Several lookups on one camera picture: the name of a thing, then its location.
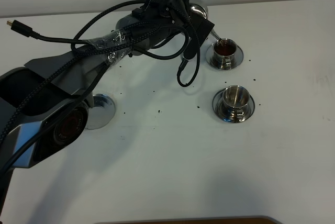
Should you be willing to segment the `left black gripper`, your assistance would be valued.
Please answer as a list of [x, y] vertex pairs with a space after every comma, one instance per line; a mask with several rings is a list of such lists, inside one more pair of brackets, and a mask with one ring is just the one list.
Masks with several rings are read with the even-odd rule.
[[199, 33], [199, 20], [190, 15], [189, 0], [136, 0], [139, 4], [130, 14], [130, 31], [132, 33], [182, 33], [189, 34], [189, 43], [183, 57], [191, 60], [206, 38]]

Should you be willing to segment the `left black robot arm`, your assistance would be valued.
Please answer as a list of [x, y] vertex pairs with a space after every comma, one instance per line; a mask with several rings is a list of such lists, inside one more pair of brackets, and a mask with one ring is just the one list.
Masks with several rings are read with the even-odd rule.
[[72, 38], [52, 38], [17, 21], [10, 29], [28, 38], [69, 44], [68, 53], [30, 60], [1, 76], [1, 195], [13, 170], [30, 168], [74, 142], [94, 107], [93, 89], [124, 57], [181, 57], [177, 77], [214, 24], [190, 0], [134, 0], [94, 17]]

